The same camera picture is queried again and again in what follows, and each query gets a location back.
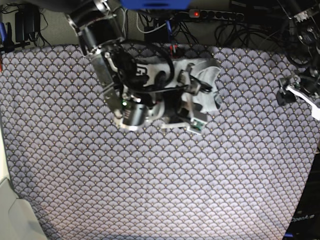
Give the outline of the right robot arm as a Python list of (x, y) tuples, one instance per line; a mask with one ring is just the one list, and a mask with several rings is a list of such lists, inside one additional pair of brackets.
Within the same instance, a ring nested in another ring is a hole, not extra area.
[(191, 126), (193, 108), (183, 107), (182, 101), (191, 83), (169, 86), (175, 67), (164, 50), (152, 43), (132, 41), (155, 51), (169, 68), (168, 73), (159, 70), (148, 85), (149, 76), (137, 75), (136, 59), (123, 48), (130, 40), (124, 37), (106, 0), (82, 0), (66, 17), (103, 86), (104, 99), (117, 127), (136, 131), (145, 122), (158, 119), (166, 119), (164, 128)]

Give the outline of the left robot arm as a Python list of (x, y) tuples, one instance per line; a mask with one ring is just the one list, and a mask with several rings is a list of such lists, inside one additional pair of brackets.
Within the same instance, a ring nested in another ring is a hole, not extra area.
[(277, 103), (285, 106), (297, 101), (297, 95), (289, 87), (307, 97), (320, 95), (320, 2), (318, 0), (279, 0), (279, 5), (294, 26), (294, 36), (309, 54), (307, 62), (295, 61), (289, 50), (285, 51), (287, 60), (303, 72), (295, 71), (293, 77), (300, 82), (290, 83), (290, 78), (278, 81)]

